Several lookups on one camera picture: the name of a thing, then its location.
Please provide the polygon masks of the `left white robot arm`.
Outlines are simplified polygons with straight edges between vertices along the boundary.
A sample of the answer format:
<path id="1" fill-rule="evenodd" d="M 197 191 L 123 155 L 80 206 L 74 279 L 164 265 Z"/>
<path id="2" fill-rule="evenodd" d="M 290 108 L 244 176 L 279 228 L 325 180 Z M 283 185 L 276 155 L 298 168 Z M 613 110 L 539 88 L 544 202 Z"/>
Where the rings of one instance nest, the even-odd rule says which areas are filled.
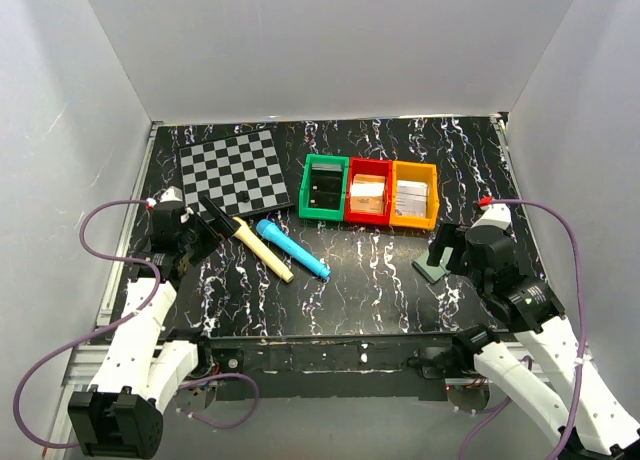
<path id="1" fill-rule="evenodd" d="M 221 237 L 170 187 L 152 202 L 151 233 L 128 282 L 124 324 L 85 392 L 72 395 L 68 414 L 88 457 L 150 459 L 160 445 L 163 413 L 186 377 L 205 378 L 211 353 L 185 338 L 160 345 L 165 318 L 181 281 L 221 243 Z"/>

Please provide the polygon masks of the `grey-green card holder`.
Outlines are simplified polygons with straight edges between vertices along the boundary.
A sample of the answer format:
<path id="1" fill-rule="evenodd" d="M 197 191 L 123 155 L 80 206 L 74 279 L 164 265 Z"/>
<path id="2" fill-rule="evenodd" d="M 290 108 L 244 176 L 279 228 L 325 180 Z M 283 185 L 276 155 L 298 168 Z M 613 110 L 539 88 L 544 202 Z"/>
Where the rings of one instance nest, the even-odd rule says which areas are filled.
<path id="1" fill-rule="evenodd" d="M 449 263 L 453 258 L 454 250 L 451 247 L 444 249 L 443 255 L 437 265 L 429 263 L 430 251 L 425 250 L 411 262 L 412 267 L 420 273 L 430 284 L 435 284 L 448 275 L 451 275 Z"/>

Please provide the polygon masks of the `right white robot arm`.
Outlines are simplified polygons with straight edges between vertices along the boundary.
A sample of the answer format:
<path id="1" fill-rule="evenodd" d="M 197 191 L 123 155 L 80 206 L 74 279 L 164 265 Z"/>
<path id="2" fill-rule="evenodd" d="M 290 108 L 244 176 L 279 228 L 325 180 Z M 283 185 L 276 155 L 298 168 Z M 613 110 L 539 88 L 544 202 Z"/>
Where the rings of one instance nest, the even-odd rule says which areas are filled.
<path id="1" fill-rule="evenodd" d="M 464 377 L 494 382 L 559 447 L 557 459 L 636 459 L 639 423 L 616 400 L 579 350 L 569 318 L 543 280 L 520 271 L 513 240 L 499 227 L 445 224 L 428 262 L 444 252 L 448 270 L 467 277 L 482 303 L 540 366 L 540 380 L 489 328 L 456 334 L 452 363 Z"/>

